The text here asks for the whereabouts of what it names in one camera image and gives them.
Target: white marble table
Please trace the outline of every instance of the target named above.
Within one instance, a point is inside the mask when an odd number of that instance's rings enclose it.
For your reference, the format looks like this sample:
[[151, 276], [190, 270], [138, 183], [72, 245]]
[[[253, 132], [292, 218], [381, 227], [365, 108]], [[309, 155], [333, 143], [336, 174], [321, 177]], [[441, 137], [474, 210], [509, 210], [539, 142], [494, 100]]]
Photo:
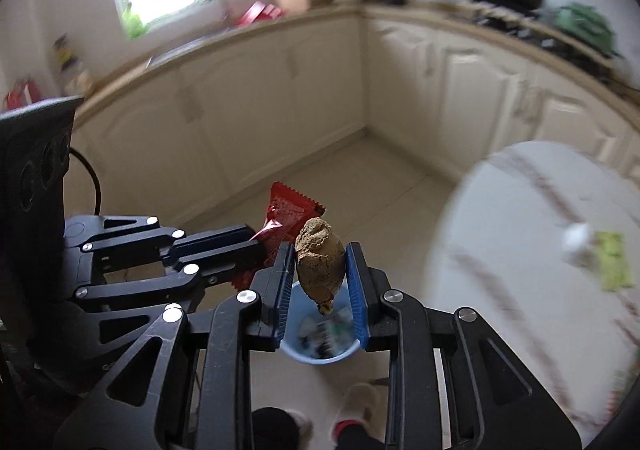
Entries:
[[[564, 261], [567, 226], [623, 233], [636, 286], [605, 292]], [[428, 307], [475, 308], [574, 422], [586, 446], [640, 344], [640, 193], [572, 148], [531, 141], [481, 162], [456, 190], [426, 263]]]

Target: green cooking pot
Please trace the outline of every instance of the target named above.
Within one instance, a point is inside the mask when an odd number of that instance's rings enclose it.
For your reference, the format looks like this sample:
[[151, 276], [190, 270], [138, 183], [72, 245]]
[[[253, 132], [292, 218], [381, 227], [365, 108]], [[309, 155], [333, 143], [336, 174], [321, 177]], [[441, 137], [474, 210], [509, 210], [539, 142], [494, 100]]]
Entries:
[[593, 6], [571, 3], [559, 8], [554, 26], [605, 56], [615, 53], [616, 34], [609, 27], [607, 18], [597, 13]]

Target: sink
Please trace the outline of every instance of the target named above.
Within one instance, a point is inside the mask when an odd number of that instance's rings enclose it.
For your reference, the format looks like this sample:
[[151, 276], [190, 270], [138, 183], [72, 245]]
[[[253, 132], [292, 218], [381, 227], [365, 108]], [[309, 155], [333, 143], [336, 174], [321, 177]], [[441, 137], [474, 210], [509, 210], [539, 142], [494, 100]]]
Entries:
[[202, 45], [202, 44], [206, 44], [207, 42], [209, 42], [210, 39], [212, 39], [213, 37], [216, 37], [220, 34], [224, 34], [227, 33], [228, 31], [234, 29], [233, 26], [228, 26], [226, 28], [222, 28], [220, 30], [216, 30], [215, 32], [211, 32], [207, 35], [198, 37], [197, 39], [193, 39], [190, 40], [189, 42], [185, 42], [184, 44], [181, 44], [180, 46], [177, 46], [176, 48], [173, 48], [171, 50], [168, 50], [167, 52], [163, 52], [163, 53], [156, 53], [153, 57], [151, 57], [149, 59], [148, 64], [146, 65], [148, 68], [151, 68], [153, 66], [158, 66], [160, 64], [165, 64], [167, 62], [169, 62], [171, 59], [183, 55], [184, 53], [190, 52], [191, 50], [194, 50], [195, 48], [197, 48], [198, 46]]

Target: green packet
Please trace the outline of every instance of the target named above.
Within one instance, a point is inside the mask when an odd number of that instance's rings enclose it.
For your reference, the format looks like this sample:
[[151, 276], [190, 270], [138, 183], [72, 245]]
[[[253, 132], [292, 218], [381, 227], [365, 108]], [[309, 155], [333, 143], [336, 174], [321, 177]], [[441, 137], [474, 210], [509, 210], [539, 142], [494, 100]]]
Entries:
[[625, 237], [619, 232], [595, 233], [600, 282], [604, 291], [618, 291], [636, 285], [625, 254]]

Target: blue bucket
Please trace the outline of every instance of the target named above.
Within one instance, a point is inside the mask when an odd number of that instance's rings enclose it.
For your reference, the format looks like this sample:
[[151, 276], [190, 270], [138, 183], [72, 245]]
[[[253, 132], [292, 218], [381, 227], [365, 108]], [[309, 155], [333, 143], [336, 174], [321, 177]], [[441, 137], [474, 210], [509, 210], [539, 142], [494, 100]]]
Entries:
[[[347, 283], [342, 283], [340, 291], [334, 298], [334, 309], [339, 311], [340, 309], [348, 307], [351, 310], [351, 302], [349, 300], [349, 289]], [[360, 348], [360, 342], [356, 338], [351, 346], [342, 354], [338, 354], [333, 358], [310, 358], [303, 354], [300, 341], [298, 340], [298, 328], [302, 321], [311, 317], [312, 320], [320, 322], [324, 319], [318, 311], [318, 305], [311, 300], [300, 286], [300, 283], [294, 283], [291, 287], [291, 300], [289, 302], [289, 316], [287, 316], [287, 328], [284, 332], [284, 338], [280, 342], [280, 349], [285, 354], [288, 354], [294, 360], [297, 360], [303, 364], [311, 365], [327, 365], [339, 362], [351, 356], [355, 351]]]

